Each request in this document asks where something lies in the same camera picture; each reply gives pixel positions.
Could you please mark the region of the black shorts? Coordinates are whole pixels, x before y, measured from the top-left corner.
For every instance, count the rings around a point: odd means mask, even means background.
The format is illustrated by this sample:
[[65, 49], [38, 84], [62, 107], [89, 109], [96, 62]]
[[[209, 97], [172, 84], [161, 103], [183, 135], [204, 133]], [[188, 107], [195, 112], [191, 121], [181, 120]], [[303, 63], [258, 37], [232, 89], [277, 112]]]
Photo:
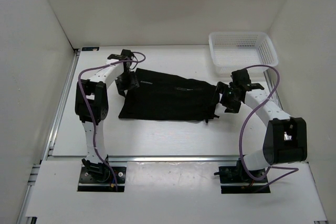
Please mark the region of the black shorts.
[[219, 118], [215, 85], [141, 68], [135, 74], [139, 87], [127, 92], [119, 119], [208, 122]]

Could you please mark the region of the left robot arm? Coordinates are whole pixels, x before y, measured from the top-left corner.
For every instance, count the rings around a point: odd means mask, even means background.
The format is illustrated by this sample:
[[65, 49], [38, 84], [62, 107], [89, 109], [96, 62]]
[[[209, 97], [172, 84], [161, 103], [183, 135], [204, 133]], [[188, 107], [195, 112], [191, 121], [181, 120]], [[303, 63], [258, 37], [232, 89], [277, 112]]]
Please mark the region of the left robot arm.
[[130, 69], [132, 59], [108, 59], [102, 66], [78, 74], [75, 113], [85, 131], [87, 155], [82, 160], [87, 172], [98, 182], [117, 184], [104, 144], [103, 125], [109, 111], [108, 88], [115, 83], [120, 94], [139, 85]]

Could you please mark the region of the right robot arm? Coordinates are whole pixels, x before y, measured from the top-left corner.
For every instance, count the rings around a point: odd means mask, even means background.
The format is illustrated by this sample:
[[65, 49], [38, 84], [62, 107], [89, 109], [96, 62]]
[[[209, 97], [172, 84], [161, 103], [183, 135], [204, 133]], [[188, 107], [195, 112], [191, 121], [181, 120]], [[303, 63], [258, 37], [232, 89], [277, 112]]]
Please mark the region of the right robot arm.
[[[270, 100], [264, 87], [259, 83], [235, 85], [218, 82], [215, 94], [220, 94], [219, 103], [226, 113], [238, 113], [245, 104], [251, 113], [244, 121], [239, 134], [239, 161], [236, 177], [247, 182], [255, 170], [270, 168], [272, 165], [305, 161], [308, 156], [307, 124], [303, 118], [294, 118]], [[243, 154], [243, 135], [248, 120], [257, 115], [266, 127], [261, 149]]]

